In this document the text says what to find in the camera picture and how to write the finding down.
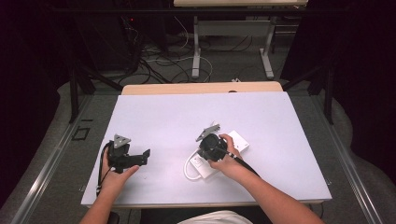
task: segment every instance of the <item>person's left hand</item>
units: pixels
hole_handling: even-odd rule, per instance
[[[107,152],[108,152],[108,148],[106,148],[105,155],[103,157],[102,178],[104,178],[104,180],[102,181],[101,193],[112,194],[114,199],[116,199],[121,193],[122,188],[125,182],[127,181],[127,179],[139,169],[139,166],[135,165],[125,170],[122,174],[117,174],[111,170],[108,171],[110,167],[108,166]]]

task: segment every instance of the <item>black horizontal bar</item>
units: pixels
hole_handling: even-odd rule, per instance
[[[125,15],[134,17],[151,16],[297,16],[297,17],[344,17],[346,8],[341,9],[290,9],[290,8],[241,8],[241,7],[199,7],[199,8],[147,8],[147,9],[82,9],[50,8],[55,13],[74,15]]]

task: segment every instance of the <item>person's right hand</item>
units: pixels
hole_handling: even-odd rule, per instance
[[[239,159],[242,160],[239,151],[233,146],[233,139],[228,134],[220,134],[220,138],[224,138],[227,141],[227,151],[233,153]],[[241,164],[235,161],[228,155],[225,155],[224,159],[221,161],[208,161],[210,166],[213,169],[217,169],[222,171],[226,176],[230,177],[231,179],[236,179],[242,171],[246,170]]]

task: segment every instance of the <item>desk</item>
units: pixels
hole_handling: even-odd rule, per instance
[[[269,183],[301,202],[330,200],[290,98],[281,90],[276,82],[125,87],[98,148],[81,204],[92,205],[96,198],[100,150],[115,133],[132,139],[130,154],[151,149],[148,165],[127,181],[115,207],[256,204],[222,173],[198,181],[184,176],[184,162],[198,146],[195,138],[213,120],[220,123],[220,133],[236,130],[246,138],[250,147],[242,154],[244,160]]]
[[[276,7],[276,6],[301,6],[307,0],[175,0],[176,7]],[[268,79],[274,79],[274,73],[268,52],[276,26],[276,17],[269,21],[199,21],[194,17],[194,58],[192,63],[193,78],[199,76],[201,49],[199,47],[200,35],[255,35],[265,36],[264,48],[260,49],[262,64]]]

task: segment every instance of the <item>forearm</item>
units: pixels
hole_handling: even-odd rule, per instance
[[[323,223],[302,203],[246,169],[233,179],[252,195],[273,223]]]
[[[106,224],[111,211],[111,206],[116,198],[116,195],[111,192],[101,192],[80,223]]]

